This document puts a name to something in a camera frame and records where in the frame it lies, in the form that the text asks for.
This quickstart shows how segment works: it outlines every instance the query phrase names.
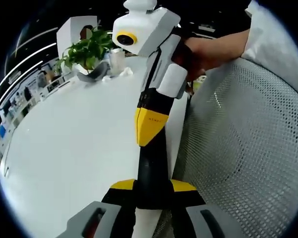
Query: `black ceiling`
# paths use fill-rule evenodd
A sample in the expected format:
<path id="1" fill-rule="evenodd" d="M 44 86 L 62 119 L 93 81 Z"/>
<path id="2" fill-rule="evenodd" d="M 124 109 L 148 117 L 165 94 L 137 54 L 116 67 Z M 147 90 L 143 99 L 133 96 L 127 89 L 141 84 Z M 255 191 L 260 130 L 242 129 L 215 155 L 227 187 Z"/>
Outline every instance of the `black ceiling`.
<path id="1" fill-rule="evenodd" d="M 98 19 L 101 20 L 101 27 L 105 30 L 111 30 L 114 20 L 126 14 L 127 11 L 123 7 L 124 0 L 71 2 L 72 1 L 49 0 L 46 1 L 45 6 L 35 5 L 33 7 L 37 9 L 37 11 L 33 11 L 36 13 L 28 14 L 26 24 L 13 38 L 14 43 L 10 46 L 5 67 L 1 67 L 0 81 L 3 79 L 4 75 L 21 60 L 37 50 L 51 43 L 55 43 L 57 29 L 29 41 L 29 43 L 18 48 L 15 52 L 17 45 L 22 45 L 42 32 L 61 27 L 67 19 L 72 16 L 97 15 Z M 249 2 L 250 0 L 158 0 L 157 6 L 164 6 L 180 15 L 182 28 L 217 38 L 249 28 L 250 19 L 244 11 Z M 201 24 L 212 26 L 215 32 L 211 33 L 199 30 L 198 26 Z M 57 47 L 50 47 L 31 57 L 31 59 L 23 63 L 17 70 L 24 72 L 41 60 L 47 62 L 57 56 Z M 0 87 L 0 97 L 8 87 L 9 84 L 7 82 Z"/>

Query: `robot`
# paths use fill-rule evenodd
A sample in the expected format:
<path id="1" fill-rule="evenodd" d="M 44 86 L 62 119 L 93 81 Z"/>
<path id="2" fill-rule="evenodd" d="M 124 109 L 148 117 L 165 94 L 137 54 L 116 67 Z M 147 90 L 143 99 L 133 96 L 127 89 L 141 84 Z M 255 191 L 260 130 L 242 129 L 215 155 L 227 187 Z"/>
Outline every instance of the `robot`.
<path id="1" fill-rule="evenodd" d="M 110 187 L 69 219 L 58 238 L 131 238 L 135 209 L 168 209 L 176 238 L 242 238 L 238 222 L 215 205 L 206 205 L 196 188 L 169 180 L 164 126 L 175 99 L 182 97 L 192 52 L 177 33 L 180 17 L 156 0 L 127 0 L 129 10 L 114 22 L 113 42 L 148 57 L 135 115 L 140 146 L 138 178 Z"/>

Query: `white tabletop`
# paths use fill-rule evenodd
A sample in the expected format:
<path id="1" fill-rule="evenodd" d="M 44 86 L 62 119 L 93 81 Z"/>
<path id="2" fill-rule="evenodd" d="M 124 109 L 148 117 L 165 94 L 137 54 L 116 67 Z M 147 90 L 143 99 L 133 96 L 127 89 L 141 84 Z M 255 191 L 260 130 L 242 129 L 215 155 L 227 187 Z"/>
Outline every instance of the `white tabletop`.
<path id="1" fill-rule="evenodd" d="M 134 75 L 87 84 L 76 77 L 37 104 L 15 130 L 0 182 L 16 217 L 34 238 L 54 238 L 69 218 L 101 201 L 117 181 L 135 179 L 139 147 L 134 115 L 146 59 L 127 59 Z M 170 171 L 182 132 L 186 95 L 166 126 Z M 149 238 L 160 211 L 137 210 L 133 237 Z"/>

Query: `ceiling light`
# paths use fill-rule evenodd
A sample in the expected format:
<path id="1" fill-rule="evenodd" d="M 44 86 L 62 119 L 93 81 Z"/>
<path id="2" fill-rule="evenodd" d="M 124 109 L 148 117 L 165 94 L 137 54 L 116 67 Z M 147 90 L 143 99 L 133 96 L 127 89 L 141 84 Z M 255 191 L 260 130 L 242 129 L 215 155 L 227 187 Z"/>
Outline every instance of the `ceiling light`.
<path id="1" fill-rule="evenodd" d="M 22 32 L 21 32 L 21 34 L 19 35 L 18 41 L 16 42 L 16 48 L 17 48 L 17 49 L 18 49 L 18 46 L 19 46 L 19 44 L 20 44 L 21 38 L 22 38 Z"/>
<path id="2" fill-rule="evenodd" d="M 0 87 L 1 87 L 1 85 L 4 83 L 4 81 L 13 73 L 13 71 L 15 71 L 16 70 L 16 68 L 18 68 L 21 64 L 23 64 L 24 62 L 26 62 L 28 59 L 30 59 L 32 56 L 34 56 L 34 55 L 36 55 L 37 53 L 40 53 L 41 51 L 43 51 L 43 50 L 45 50 L 45 49 L 47 49 L 47 48 L 50 48 L 50 47 L 52 47 L 52 46 L 54 46 L 54 45 L 56 45 L 56 43 L 52 43 L 52 44 L 50 44 L 50 45 L 48 45 L 48 46 L 46 46 L 46 47 L 43 47 L 43 48 L 41 48 L 41 49 L 39 49 L 38 51 L 36 51 L 36 52 L 34 52 L 34 53 L 32 53 L 32 54 L 30 54 L 28 57 L 26 57 L 25 59 L 23 59 L 20 63 L 18 63 L 12 70 L 10 70 L 10 72 L 9 73 L 7 73 L 6 75 L 5 75 L 5 77 L 3 78 L 3 80 L 1 80 L 1 82 L 0 82 Z"/>
<path id="3" fill-rule="evenodd" d="M 203 25 L 199 26 L 199 30 L 215 32 L 215 29 L 213 29 L 211 27 L 203 26 Z"/>
<path id="4" fill-rule="evenodd" d="M 215 37 L 212 37 L 212 36 L 207 36 L 207 35 L 203 35 L 203 34 L 196 33 L 196 32 L 193 32 L 193 33 L 196 34 L 197 36 L 202 36 L 202 37 L 204 37 L 204 38 L 215 39 Z"/>
<path id="5" fill-rule="evenodd" d="M 43 63 L 43 60 L 41 60 L 40 62 L 36 63 L 35 65 L 33 65 L 31 68 L 29 68 L 27 71 L 25 71 L 23 74 L 21 74 L 11 85 L 10 87 L 4 92 L 4 94 L 1 96 L 0 98 L 0 103 L 2 102 L 2 100 L 4 99 L 4 97 L 6 96 L 6 94 L 9 92 L 9 90 L 11 88 L 14 87 L 14 85 L 19 82 L 28 72 L 30 72 L 32 69 L 34 69 L 35 67 L 37 67 L 38 65 L 40 65 L 41 63 Z"/>
<path id="6" fill-rule="evenodd" d="M 30 41 L 33 41 L 35 38 L 38 38 L 38 37 L 40 37 L 40 36 L 42 36 L 42 35 L 44 35 L 44 34 L 46 34 L 46 33 L 49 33 L 49 32 L 51 32 L 51 31 L 55 31 L 55 30 L 57 30 L 57 29 L 58 29 L 58 27 L 54 27 L 54 28 L 49 29 L 49 30 L 47 30 L 47 31 L 41 32 L 40 34 L 37 34 L 36 36 L 34 36 L 34 37 L 30 38 L 29 40 L 27 40 L 26 42 L 22 43 L 22 44 L 21 44 L 20 46 L 18 46 L 14 51 L 16 51 L 16 50 L 20 49 L 21 47 L 25 46 L 25 45 L 28 44 Z"/>

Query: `green leaves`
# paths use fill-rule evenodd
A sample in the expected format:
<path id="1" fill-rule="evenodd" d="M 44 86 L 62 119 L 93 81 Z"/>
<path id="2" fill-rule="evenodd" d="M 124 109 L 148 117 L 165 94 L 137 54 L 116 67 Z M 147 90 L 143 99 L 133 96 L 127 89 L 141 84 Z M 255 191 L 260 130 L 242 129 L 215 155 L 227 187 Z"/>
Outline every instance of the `green leaves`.
<path id="1" fill-rule="evenodd" d="M 62 55 L 57 62 L 57 69 L 61 64 L 72 69 L 74 63 L 78 63 L 85 69 L 92 70 L 96 60 L 102 60 L 107 50 L 114 48 L 111 35 L 101 29 L 93 29 L 90 39 L 84 39 L 68 48 L 68 55 Z"/>
<path id="2" fill-rule="evenodd" d="M 85 63 L 86 69 L 93 69 L 95 62 L 96 62 L 96 57 L 95 56 L 87 58 L 86 63 Z"/>

